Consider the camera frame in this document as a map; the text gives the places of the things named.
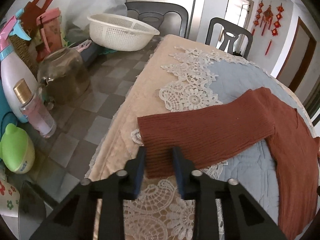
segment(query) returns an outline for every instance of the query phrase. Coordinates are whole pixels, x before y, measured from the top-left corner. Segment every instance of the doorway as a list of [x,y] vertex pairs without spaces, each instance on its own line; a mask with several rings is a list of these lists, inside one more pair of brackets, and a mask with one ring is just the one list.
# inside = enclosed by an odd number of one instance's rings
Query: doorway
[[292,92],[296,91],[307,72],[316,44],[315,38],[299,17],[289,53],[277,76],[277,80]]
[[[252,13],[253,8],[253,1],[251,0],[228,0],[228,5],[226,9],[226,14],[224,19],[238,25],[242,28],[247,29],[250,17]],[[217,49],[220,47],[220,45],[223,42],[223,28],[221,29],[218,43],[217,43]],[[238,48],[241,47],[241,44],[243,42],[244,35],[240,35],[239,38],[234,43],[233,51],[237,51]]]

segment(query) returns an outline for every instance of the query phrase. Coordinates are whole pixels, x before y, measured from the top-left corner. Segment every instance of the red bag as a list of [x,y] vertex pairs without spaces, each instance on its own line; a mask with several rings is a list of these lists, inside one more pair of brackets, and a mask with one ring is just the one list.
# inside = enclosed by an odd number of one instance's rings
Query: red bag
[[37,6],[39,1],[40,0],[33,0],[32,2],[28,2],[24,8],[24,13],[20,17],[21,25],[30,38],[36,35],[36,19],[46,11],[52,2],[52,0],[46,0],[42,8],[40,8]]

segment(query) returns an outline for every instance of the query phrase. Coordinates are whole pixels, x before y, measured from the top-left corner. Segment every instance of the light blue quilt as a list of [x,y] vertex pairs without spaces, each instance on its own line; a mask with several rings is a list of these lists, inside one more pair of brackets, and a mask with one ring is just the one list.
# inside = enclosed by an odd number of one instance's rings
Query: light blue quilt
[[[248,89],[255,90],[266,87],[270,88],[271,92],[280,100],[297,108],[308,125],[308,120],[296,101],[261,69],[253,65],[241,65],[226,61],[215,62],[209,66],[209,69],[211,73],[219,75],[216,81],[212,82],[210,88],[213,93],[218,94],[218,99],[224,104],[232,102]],[[230,178],[238,179],[278,224],[279,188],[275,162],[271,158],[265,140],[228,160],[228,165],[223,166],[219,180],[227,181]]]

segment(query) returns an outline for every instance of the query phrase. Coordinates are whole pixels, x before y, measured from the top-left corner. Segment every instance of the brown sweater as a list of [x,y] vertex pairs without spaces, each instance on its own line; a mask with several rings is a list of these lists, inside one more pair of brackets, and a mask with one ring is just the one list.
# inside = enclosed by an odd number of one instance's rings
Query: brown sweater
[[248,90],[226,105],[139,117],[138,124],[150,178],[173,174],[173,146],[201,169],[265,138],[276,162],[279,227],[292,240],[314,218],[319,137],[313,139],[297,109],[269,89]]

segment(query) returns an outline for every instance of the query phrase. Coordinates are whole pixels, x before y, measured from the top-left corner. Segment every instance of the white plastic colander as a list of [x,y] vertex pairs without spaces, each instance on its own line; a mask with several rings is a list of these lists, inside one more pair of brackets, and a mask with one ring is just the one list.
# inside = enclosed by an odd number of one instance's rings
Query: white plastic colander
[[144,22],[115,14],[95,14],[90,20],[90,37],[100,46],[122,51],[145,47],[160,32]]

